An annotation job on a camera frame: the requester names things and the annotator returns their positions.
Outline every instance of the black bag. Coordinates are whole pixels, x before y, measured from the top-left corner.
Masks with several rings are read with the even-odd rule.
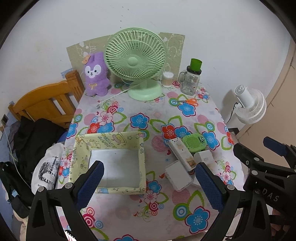
[[[26,182],[31,183],[32,173],[38,162],[65,131],[64,128],[46,119],[33,122],[24,116],[21,117],[20,128],[13,140],[18,159],[17,169]]]
[[[13,210],[21,218],[27,217],[34,199],[34,194],[22,180],[13,163],[9,161],[0,162],[0,179],[8,193]],[[12,195],[14,190],[17,192],[15,197]]]

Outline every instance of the fan base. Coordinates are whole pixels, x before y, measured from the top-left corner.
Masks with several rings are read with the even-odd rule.
[[[130,90],[128,90],[128,95],[135,99],[140,101],[148,101],[148,100],[154,100],[157,97],[159,97],[162,94],[162,87],[158,83],[158,81],[155,80],[144,80],[147,82],[147,86],[143,88],[143,84],[140,84]]]

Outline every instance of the blue gripper pad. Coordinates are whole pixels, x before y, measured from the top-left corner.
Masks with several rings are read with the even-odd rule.
[[[200,183],[213,209],[221,212],[224,208],[225,185],[215,176],[205,163],[200,162],[195,168],[195,176]]]
[[[91,171],[93,165],[95,165],[97,162],[97,166]],[[104,175],[104,164],[101,161],[95,161],[93,165],[85,174],[82,174],[88,175],[89,171],[91,172],[77,193],[76,207],[78,210],[81,210],[82,208],[85,208],[88,205],[92,195],[94,194],[96,188],[98,187]]]
[[[268,148],[269,150],[272,150],[279,156],[286,156],[287,150],[286,146],[270,137],[265,137],[263,139],[263,145]]]

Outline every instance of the wooden headboard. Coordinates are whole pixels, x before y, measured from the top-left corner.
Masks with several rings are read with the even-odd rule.
[[[64,128],[68,128],[72,121],[75,107],[69,98],[73,94],[79,103],[84,86],[77,70],[65,75],[66,80],[59,83],[45,85],[25,94],[19,101],[8,109],[13,116],[20,121],[21,116],[36,121],[44,118]],[[53,100],[57,100],[65,114],[62,114]]]

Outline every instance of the floral tablecloth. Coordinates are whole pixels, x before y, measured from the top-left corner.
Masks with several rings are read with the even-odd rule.
[[[218,212],[211,208],[201,188],[190,185],[177,192],[166,179],[165,167],[176,160],[167,145],[169,139],[201,133],[216,162],[214,174],[242,190],[242,167],[233,155],[233,140],[211,95],[199,87],[195,96],[186,96],[178,82],[173,84],[152,101],[136,101],[127,93],[104,101],[126,89],[124,83],[112,85],[104,97],[83,95],[80,100],[65,142],[57,188],[72,181],[69,174],[75,166],[73,147],[78,134],[141,131],[144,137],[146,193],[94,194],[81,210],[99,240],[171,240],[202,232],[213,223]],[[176,102],[191,98],[198,106],[191,101]],[[69,229],[62,209],[57,210],[63,228]]]

